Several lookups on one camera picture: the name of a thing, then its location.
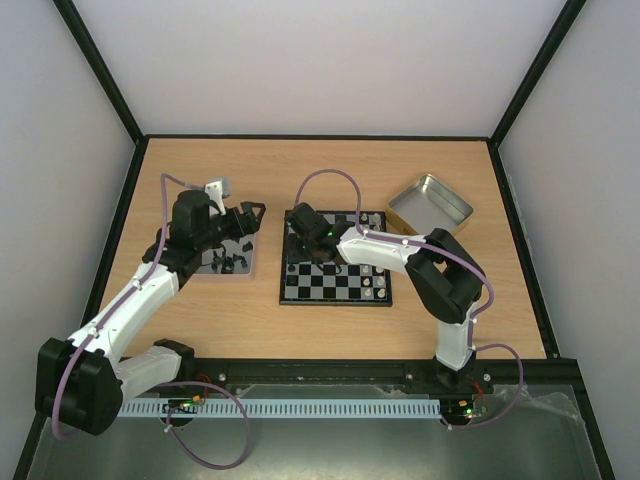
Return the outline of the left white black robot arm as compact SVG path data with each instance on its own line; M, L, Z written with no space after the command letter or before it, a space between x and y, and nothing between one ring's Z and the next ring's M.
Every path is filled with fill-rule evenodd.
M227 208L219 195L181 192L164 205L163 225L126 286L92 320L66 340L51 338L37 356L34 406L61 424L103 433L121 407L180 375L191 348L162 341L125 359L125 350L151 316L176 295L202 265L204 252L260 229L266 206L245 201Z

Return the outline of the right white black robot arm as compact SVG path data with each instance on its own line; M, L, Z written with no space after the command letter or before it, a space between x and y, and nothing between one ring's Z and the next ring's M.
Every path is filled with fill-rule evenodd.
M473 329L494 302L494 289L475 260L441 228L426 236L378 232L357 220L329 223L309 204L288 211L285 222L295 249L308 260L336 265L370 265L405 274L424 308L437 320L434 377L445 390L471 379Z

